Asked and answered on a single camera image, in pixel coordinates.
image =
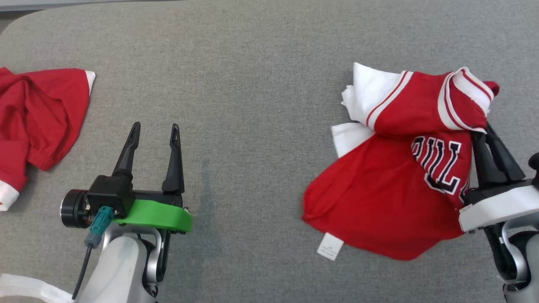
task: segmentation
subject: camera lens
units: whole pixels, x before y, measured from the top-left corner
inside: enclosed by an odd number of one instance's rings
[[[88,228],[90,221],[86,214],[87,190],[72,189],[64,197],[60,206],[60,218],[69,228]]]

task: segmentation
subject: white strap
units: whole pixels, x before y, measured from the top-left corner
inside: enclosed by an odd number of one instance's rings
[[[0,277],[0,298],[12,295],[37,298],[46,303],[74,303],[70,294],[41,280],[3,274]]]

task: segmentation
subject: jersey lettering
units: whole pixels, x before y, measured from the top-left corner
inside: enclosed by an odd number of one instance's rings
[[[424,136],[414,139],[412,155],[425,169],[424,180],[430,188],[449,195],[456,193],[460,178],[452,176],[451,169],[457,162],[461,145],[459,142],[449,141],[447,146],[450,154],[445,155],[446,142],[443,140],[433,137],[425,138]],[[443,162],[445,162],[445,165],[442,170],[439,170],[438,167]]]

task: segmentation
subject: green bracket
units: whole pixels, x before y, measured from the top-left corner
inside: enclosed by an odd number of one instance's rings
[[[152,200],[135,200],[125,219],[114,219],[118,224],[148,226],[170,231],[189,232],[193,218],[181,207]]]

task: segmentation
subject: gray fabric surface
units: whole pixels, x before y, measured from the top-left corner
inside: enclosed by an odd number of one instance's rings
[[[176,122],[194,230],[173,237],[160,302],[503,302],[484,235],[411,262],[349,246],[330,261],[316,254],[322,234],[301,221],[301,198],[336,160],[330,126],[348,121],[339,103],[354,61],[393,72],[468,66],[498,81],[489,119],[530,174],[537,13],[535,0],[236,0],[23,17],[0,36],[0,66],[79,67],[97,79],[71,152],[49,172],[29,168],[21,197],[0,213],[0,273],[72,292],[87,231],[62,226],[63,195],[111,172],[134,121],[135,187],[159,189]]]

